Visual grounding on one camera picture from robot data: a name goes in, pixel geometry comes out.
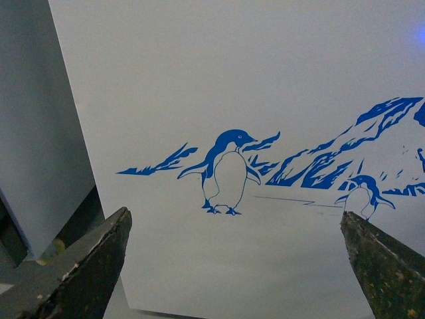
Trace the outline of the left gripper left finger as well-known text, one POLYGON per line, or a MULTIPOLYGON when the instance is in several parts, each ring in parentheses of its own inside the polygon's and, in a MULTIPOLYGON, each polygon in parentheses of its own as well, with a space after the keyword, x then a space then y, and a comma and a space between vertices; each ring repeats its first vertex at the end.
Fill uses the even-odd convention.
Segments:
POLYGON ((32 278, 1 294, 2 318, 103 318, 132 226, 122 207, 32 278))

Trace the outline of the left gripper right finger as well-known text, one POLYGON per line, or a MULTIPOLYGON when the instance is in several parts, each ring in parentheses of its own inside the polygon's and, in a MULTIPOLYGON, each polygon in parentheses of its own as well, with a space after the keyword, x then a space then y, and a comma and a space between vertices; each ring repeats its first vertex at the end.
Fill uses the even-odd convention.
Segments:
POLYGON ((424 317, 424 257, 353 212, 341 219, 349 262, 375 318, 424 317))

